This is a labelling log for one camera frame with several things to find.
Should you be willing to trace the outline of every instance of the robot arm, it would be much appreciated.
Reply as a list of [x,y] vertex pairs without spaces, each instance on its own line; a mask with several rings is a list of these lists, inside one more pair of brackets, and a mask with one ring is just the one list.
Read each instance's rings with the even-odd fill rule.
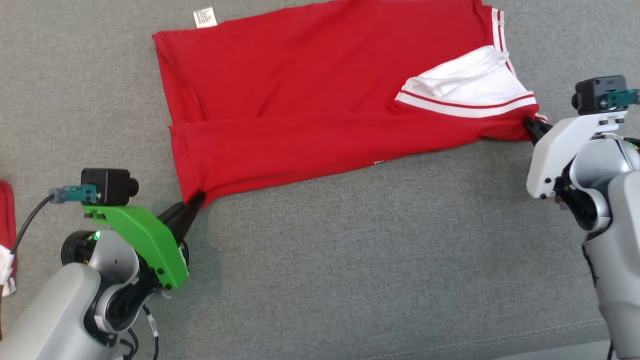
[[155,217],[125,206],[137,193],[126,170],[84,169],[81,183],[53,189],[51,202],[82,202],[86,218],[112,230],[76,231],[64,241],[64,266],[0,341],[0,359],[112,360],[146,301],[187,277],[184,237],[203,194]]
[[606,131],[640,104],[622,76],[576,85],[578,117],[525,121],[534,144],[527,191],[555,197],[588,232],[582,251],[620,359],[640,359],[640,153],[636,139]]

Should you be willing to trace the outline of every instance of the red stripe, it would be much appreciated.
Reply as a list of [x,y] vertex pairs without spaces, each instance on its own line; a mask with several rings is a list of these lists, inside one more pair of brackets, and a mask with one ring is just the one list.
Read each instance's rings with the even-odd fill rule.
[[435,102],[436,104],[447,105],[447,106],[455,106],[457,108],[468,108],[468,109],[500,108],[501,106],[509,105],[512,102],[516,102],[516,101],[519,101],[519,100],[522,100],[522,99],[526,99],[528,97],[534,97],[533,94],[524,95],[524,96],[521,96],[521,97],[517,97],[517,98],[515,98],[513,100],[509,100],[507,102],[504,102],[502,104],[496,104],[496,105],[463,105],[463,104],[453,104],[451,102],[444,102],[444,101],[438,101],[438,100],[435,100],[435,99],[430,99],[428,97],[420,96],[420,95],[417,95],[417,94],[414,94],[412,92],[408,92],[408,91],[405,91],[405,90],[400,90],[400,92],[403,92],[403,93],[405,93],[407,95],[411,95],[413,97],[417,97],[418,99],[422,99],[422,100],[429,101],[429,102]]

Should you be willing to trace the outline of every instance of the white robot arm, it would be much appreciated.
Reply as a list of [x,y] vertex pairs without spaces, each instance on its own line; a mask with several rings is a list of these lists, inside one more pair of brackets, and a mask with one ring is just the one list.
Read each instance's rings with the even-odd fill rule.
[[640,103],[639,91],[627,90],[622,76],[583,81],[576,91],[580,116],[555,126],[525,121],[534,143],[527,191],[555,197],[588,232],[582,251],[612,349],[640,359],[640,140],[606,133]]

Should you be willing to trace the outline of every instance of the black cable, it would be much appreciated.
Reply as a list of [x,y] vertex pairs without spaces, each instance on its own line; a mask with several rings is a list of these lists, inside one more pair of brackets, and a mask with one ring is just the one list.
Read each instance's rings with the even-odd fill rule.
[[158,331],[156,328],[156,321],[154,317],[151,315],[151,311],[146,305],[142,305],[142,310],[147,314],[147,320],[149,320],[149,325],[151,326],[151,331],[154,333],[154,342],[156,343],[156,352],[154,353],[154,360],[158,359],[158,354],[160,353],[160,338],[158,336]]
[[129,329],[127,330],[129,332],[129,335],[131,335],[131,339],[133,339],[133,344],[134,344],[134,351],[133,354],[131,354],[131,356],[135,355],[138,352],[138,347],[139,347],[139,343],[138,343],[138,337],[136,336],[136,333],[133,332],[133,329]]
[[123,355],[122,359],[131,360],[131,358],[133,358],[133,355],[135,354],[133,344],[124,339],[120,339],[120,343],[129,347],[129,355]]
[[15,255],[15,252],[18,250],[18,245],[20,245],[20,242],[22,241],[22,237],[24,236],[24,233],[27,231],[27,228],[29,227],[29,224],[31,224],[31,222],[33,221],[33,218],[35,218],[36,215],[38,214],[38,212],[40,210],[42,210],[42,208],[44,208],[44,206],[49,201],[53,200],[54,197],[55,197],[55,195],[53,195],[53,194],[50,194],[49,196],[47,196],[43,201],[40,201],[38,206],[36,206],[36,208],[33,209],[33,211],[29,214],[29,216],[27,217],[27,220],[24,221],[24,224],[20,228],[20,231],[18,232],[18,235],[15,237],[15,243],[13,244],[13,247],[11,248],[10,254]]
[[607,360],[613,359],[613,340],[611,340],[611,345],[609,345],[609,355],[607,355]]

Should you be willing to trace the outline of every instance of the black camera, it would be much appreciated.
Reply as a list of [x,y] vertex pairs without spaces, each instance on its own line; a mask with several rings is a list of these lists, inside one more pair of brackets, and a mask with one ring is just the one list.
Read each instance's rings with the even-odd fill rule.
[[575,94],[571,103],[580,115],[623,111],[628,108],[628,105],[610,108],[607,103],[607,94],[626,89],[627,81],[622,75],[581,81],[575,85]]
[[95,185],[98,191],[97,203],[86,201],[84,205],[124,206],[139,189],[129,171],[119,168],[86,168],[82,170],[80,183]]

